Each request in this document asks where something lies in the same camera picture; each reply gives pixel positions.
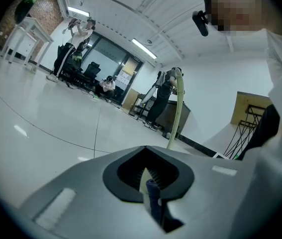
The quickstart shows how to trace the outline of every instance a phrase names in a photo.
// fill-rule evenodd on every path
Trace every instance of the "brick wall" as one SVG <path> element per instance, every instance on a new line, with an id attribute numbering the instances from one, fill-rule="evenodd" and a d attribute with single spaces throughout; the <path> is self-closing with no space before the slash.
<path id="1" fill-rule="evenodd" d="M 15 26 L 14 12 L 20 1 L 22 0 L 15 0 L 10 5 L 0 22 L 0 32 L 3 32 L 0 35 L 0 49 L 6 42 L 5 35 L 9 36 Z M 38 0 L 29 14 L 36 18 L 49 34 L 63 21 L 57 0 Z M 32 59 L 36 57 L 42 45 L 43 42 L 40 41 L 32 54 Z"/>

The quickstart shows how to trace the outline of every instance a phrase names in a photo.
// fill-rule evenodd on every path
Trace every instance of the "wooden board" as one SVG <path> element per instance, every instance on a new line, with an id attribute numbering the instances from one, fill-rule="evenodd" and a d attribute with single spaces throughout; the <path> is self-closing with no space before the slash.
<path id="1" fill-rule="evenodd" d="M 237 92 L 235 109 L 231 118 L 231 124 L 238 125 L 241 120 L 246 120 L 246 110 L 249 105 L 267 108 L 272 102 L 268 97 L 254 95 L 250 93 Z M 253 108 L 255 114 L 262 115 L 262 109 Z M 247 121 L 253 122 L 253 116 L 249 115 Z"/>
<path id="2" fill-rule="evenodd" d="M 140 93 L 138 93 L 137 91 L 135 91 L 134 89 L 130 89 L 127 97 L 122 105 L 123 108 L 130 110 L 131 106 L 134 104 L 135 100 L 137 99 L 137 96 Z"/>

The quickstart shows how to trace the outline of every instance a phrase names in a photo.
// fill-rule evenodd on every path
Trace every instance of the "person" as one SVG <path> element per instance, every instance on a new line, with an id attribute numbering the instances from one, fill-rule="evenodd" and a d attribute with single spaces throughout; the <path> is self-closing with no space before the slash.
<path id="1" fill-rule="evenodd" d="M 176 83 L 176 78 L 175 78 L 175 76 L 176 76 L 175 69 L 176 68 L 174 67 L 166 73 L 165 81 L 162 84 L 162 86 L 160 86 L 157 89 L 156 100 L 154 101 L 152 107 L 150 108 L 150 110 L 147 114 L 147 118 L 143 122 L 146 127 L 148 127 L 149 129 L 151 129 L 153 131 L 157 131 L 157 127 L 155 125 L 155 120 L 164 111 L 164 109 L 165 109 L 165 107 L 166 107 L 166 105 L 169 101 L 173 87 L 175 87 L 177 89 L 177 83 Z"/>
<path id="2" fill-rule="evenodd" d="M 95 87 L 95 94 L 99 97 L 100 93 L 106 96 L 107 101 L 113 97 L 115 90 L 115 82 L 112 76 L 108 76 L 105 80 L 99 82 Z"/>
<path id="3" fill-rule="evenodd" d="M 204 0 L 207 20 L 218 31 L 266 30 L 268 48 L 265 50 L 273 85 L 282 77 L 282 13 L 272 0 Z M 267 107 L 255 132 L 238 159 L 247 150 L 262 146 L 275 135 L 282 134 L 282 122 L 273 105 Z"/>
<path id="4" fill-rule="evenodd" d="M 80 24 L 77 21 L 75 22 L 75 26 L 78 31 L 73 33 L 72 28 L 70 28 L 72 38 L 64 45 L 61 52 L 58 54 L 54 63 L 53 73 L 46 76 L 46 78 L 50 81 L 58 82 L 58 75 L 60 74 L 65 61 L 67 61 L 73 51 L 78 49 L 79 45 L 83 41 L 92 35 L 93 30 L 95 29 L 95 20 L 88 19 L 87 25 L 83 29 L 80 28 Z"/>

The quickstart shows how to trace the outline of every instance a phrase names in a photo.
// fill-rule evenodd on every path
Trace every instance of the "floor line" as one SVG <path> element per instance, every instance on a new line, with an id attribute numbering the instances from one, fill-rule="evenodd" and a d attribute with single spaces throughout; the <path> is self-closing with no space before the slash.
<path id="1" fill-rule="evenodd" d="M 85 149 L 90 149 L 90 150 L 93 150 L 93 151 L 95 150 L 95 142 L 94 142 L 94 149 L 92 149 L 92 148 L 88 148 L 88 147 L 84 147 L 84 146 L 75 144 L 75 143 L 73 143 L 73 142 L 69 142 L 69 141 L 63 140 L 63 139 L 61 139 L 61 138 L 58 138 L 58 137 L 56 137 L 56 136 L 54 136 L 54 135 L 52 135 L 52 134 L 46 132 L 45 130 L 42 130 L 41 128 L 37 127 L 36 125 L 34 125 L 33 123 L 31 123 L 30 121 L 28 121 L 27 119 L 25 119 L 25 118 L 24 118 L 23 116 L 21 116 L 19 113 L 17 113 L 9 104 L 7 104 L 7 103 L 1 98 L 1 96 L 0 96 L 0 99 L 1 99 L 14 113 L 16 113 L 19 117 L 21 117 L 22 119 L 24 119 L 25 121 L 27 121 L 29 124 L 31 124 L 31 125 L 34 126 L 35 128 L 39 129 L 40 131 L 42 131 L 42 132 L 44 132 L 44 133 L 46 133 L 46 134 L 48 134 L 48 135 L 50 135 L 50 136 L 52 136 L 52 137 L 54 137 L 54 138 L 57 138 L 57 139 L 59 139 L 59 140 L 61 140 L 61 141 L 70 143 L 70 144 L 72 144 L 72 145 L 75 145 L 75 146 L 78 146 L 78 147 L 81 147 L 81 148 L 85 148 Z"/>
<path id="2" fill-rule="evenodd" d="M 100 107 L 99 117 L 97 118 L 97 124 L 96 124 L 95 139 L 94 139 L 94 150 L 93 150 L 93 158 L 95 158 L 95 142 L 96 142 L 97 127 L 99 126 L 99 119 L 100 119 L 100 115 L 101 115 L 101 109 L 102 109 L 102 107 Z"/>

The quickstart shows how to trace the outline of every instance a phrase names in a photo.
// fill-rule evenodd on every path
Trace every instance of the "white table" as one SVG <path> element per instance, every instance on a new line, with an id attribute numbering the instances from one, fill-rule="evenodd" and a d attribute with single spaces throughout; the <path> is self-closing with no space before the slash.
<path id="1" fill-rule="evenodd" d="M 12 50 L 12 54 L 10 56 L 10 59 L 9 59 L 9 63 L 12 62 L 13 58 L 15 57 L 16 55 L 16 52 L 18 50 L 18 48 L 20 47 L 21 43 L 23 42 L 23 40 L 25 38 L 28 38 L 29 36 L 29 32 L 31 31 L 33 34 L 36 35 L 36 37 L 38 37 L 40 40 L 42 40 L 44 43 L 45 42 L 49 42 L 49 44 L 46 46 L 45 50 L 43 51 L 43 53 L 41 54 L 39 60 L 38 60 L 38 63 L 37 63 L 37 69 L 41 63 L 41 60 L 43 58 L 43 56 L 45 55 L 45 53 L 47 52 L 47 50 L 49 49 L 51 43 L 53 43 L 53 39 L 51 38 L 51 36 L 49 35 L 49 33 L 47 32 L 47 30 L 39 23 L 39 21 L 36 19 L 36 18 L 32 18 L 32 17 L 26 17 L 23 22 L 27 23 L 27 27 L 26 29 L 23 31 L 23 33 L 19 36 L 19 39 L 17 41 L 17 43 L 15 44 L 13 50 Z M 20 30 L 20 25 L 21 24 L 18 24 L 15 26 L 15 28 L 13 29 L 13 31 L 11 32 L 11 34 L 9 35 L 2 51 L 1 51 L 1 56 L 2 57 L 6 57 L 8 51 L 9 51 L 9 48 L 11 47 L 10 44 L 12 43 L 12 40 L 14 38 L 14 36 L 16 35 L 16 33 L 18 32 L 18 30 Z M 29 61 L 29 58 L 31 56 L 31 54 L 33 53 L 33 51 L 35 50 L 37 44 L 38 44 L 39 40 L 36 41 L 34 43 L 34 45 L 32 46 L 31 50 L 28 53 L 25 61 L 24 61 L 24 64 L 27 65 L 28 64 L 28 61 Z"/>

